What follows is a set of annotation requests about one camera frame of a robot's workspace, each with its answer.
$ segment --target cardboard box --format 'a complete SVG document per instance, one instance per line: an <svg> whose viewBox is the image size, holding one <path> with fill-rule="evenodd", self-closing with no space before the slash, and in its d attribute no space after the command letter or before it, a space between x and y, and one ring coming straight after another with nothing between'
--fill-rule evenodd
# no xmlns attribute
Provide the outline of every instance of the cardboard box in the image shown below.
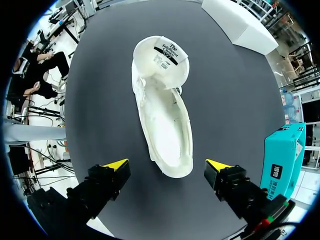
<svg viewBox="0 0 320 240"><path fill-rule="evenodd" d="M298 181L306 146L306 124L286 124L264 141L264 162L260 188L268 199L282 194L290 198Z"/></svg>

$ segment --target cable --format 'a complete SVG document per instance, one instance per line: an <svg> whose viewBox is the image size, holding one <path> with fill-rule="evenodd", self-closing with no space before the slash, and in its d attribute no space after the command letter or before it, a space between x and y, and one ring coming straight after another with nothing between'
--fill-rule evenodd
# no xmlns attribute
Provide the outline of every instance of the cable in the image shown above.
<svg viewBox="0 0 320 240"><path fill-rule="evenodd" d="M28 100L28 101L29 101L29 105L30 105L30 102L33 102L33 106L35 106L35 105L36 105L35 101L32 101L30 98L29 98L29 99L26 99L26 100Z"/></svg>
<svg viewBox="0 0 320 240"><path fill-rule="evenodd" d="M64 145L61 141L56 141L56 143L60 146L60 147L63 147L63 148L68 148L68 146Z"/></svg>
<svg viewBox="0 0 320 240"><path fill-rule="evenodd" d="M50 75L50 77L51 77L52 81L54 81L54 82L56 82L56 83L58 83L58 84L60 83L59 81L54 80L54 78L52 77L52 74L50 74L50 73L49 73L49 75Z"/></svg>
<svg viewBox="0 0 320 240"><path fill-rule="evenodd" d="M50 102L48 102L47 104L43 104L43 105L39 106L39 108L41 108L41 107L43 107L43 106L48 106L50 103L52 103L52 102L54 102L54 101L55 101L55 99L52 100L52 101L50 101Z"/></svg>
<svg viewBox="0 0 320 240"><path fill-rule="evenodd" d="M266 235L267 233L269 233L269 232L272 231L272 230L276 230L276 229L279 229L279 228L284 227L284 226L294 226L294 227L297 227L298 225L299 225L298 222L290 222L290 221L277 223L277 224L272 225L272 226L269 225L269 226L264 230L264 232L263 232L262 235L260 235L261 232L259 232L259 231L258 231L258 232L253 232L253 233L249 234L248 236L242 238L241 240L248 239L248 238L250 238L251 236L254 236L254 235L256 235L256 234L258 234L258 235L260 236L260 238L261 238L262 236Z"/></svg>
<svg viewBox="0 0 320 240"><path fill-rule="evenodd" d="M25 118L25 117L41 117L41 118L46 118L46 119L49 119L51 120L51 127L54 125L54 121L48 117L48 116L41 116L41 115L24 115L24 116L16 116L16 117L13 117L14 120L18 119L18 118Z"/></svg>
<svg viewBox="0 0 320 240"><path fill-rule="evenodd" d="M50 153L49 146L48 146L48 141L49 141L49 140L46 141L46 149L48 150L48 153L49 153L50 157L52 158L51 160L52 160L54 163L59 164L59 163L56 161L56 159L54 158L54 156ZM62 163L60 163L60 165L63 165L63 166L64 166L63 168L64 168L66 171L74 174L75 171L74 171L71 167L69 167L68 165L64 165L64 164L62 164Z"/></svg>
<svg viewBox="0 0 320 240"><path fill-rule="evenodd" d="M46 157L47 159L50 159L51 161L53 161L54 163L56 163L57 165L59 165L60 167L62 167L64 170L66 170L67 172L72 173L72 174L75 174L74 171L73 171L73 169L68 169L68 168L70 168L69 166L64 165L64 164L62 164L62 163L60 163L60 162L57 162L55 159L52 159L52 158L44 155L42 152L40 152L40 151L38 151L38 150L36 150L36 149L34 149L34 148L32 148L32 147L29 147L29 146L21 146L21 145L11 145L10 147L22 147L22 148L31 149L31 150L33 150L33 151L41 154L42 156Z"/></svg>
<svg viewBox="0 0 320 240"><path fill-rule="evenodd" d="M57 179L57 178L66 178L66 177L75 177L74 176L48 176L48 177L38 177L38 179ZM30 179L33 180L32 177L27 177L27 176L14 176L14 179Z"/></svg>
<svg viewBox="0 0 320 240"><path fill-rule="evenodd" d="M57 181L53 181L53 182L51 182L51 183L42 185L42 187L43 187L43 186L47 186L47 185L51 185L51 184L54 184L54 183L56 183L56 182L60 182L60 181L62 181L62 180L69 179L69 178L72 178L72 177L75 177L75 176L69 176L69 177L66 177L66 178L64 178L64 179L60 179L60 180L57 180Z"/></svg>
<svg viewBox="0 0 320 240"><path fill-rule="evenodd" d="M284 227L284 226L294 226L294 227L297 227L299 225L299 222L291 222L291 221L287 221L287 222L281 222L281 223L277 223L273 226L270 226L267 228L267 231L271 231L271 230L274 230L274 229L278 229L278 228L281 228L281 227Z"/></svg>

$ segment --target black round table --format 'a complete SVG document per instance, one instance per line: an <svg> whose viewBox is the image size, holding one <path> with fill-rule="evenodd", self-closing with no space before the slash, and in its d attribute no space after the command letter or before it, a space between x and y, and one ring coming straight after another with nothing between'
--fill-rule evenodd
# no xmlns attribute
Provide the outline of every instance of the black round table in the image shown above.
<svg viewBox="0 0 320 240"><path fill-rule="evenodd" d="M162 174L150 160L132 91L136 44L165 36L189 56L182 98L193 135L193 171ZM240 165L259 185L264 140L284 123L278 86L265 56L232 45L189 1L110 7L91 18L72 59L65 100L66 136L78 180L95 164L128 158L131 177L99 214L125 240L218 240L242 228L204 178L205 159Z"/></svg>

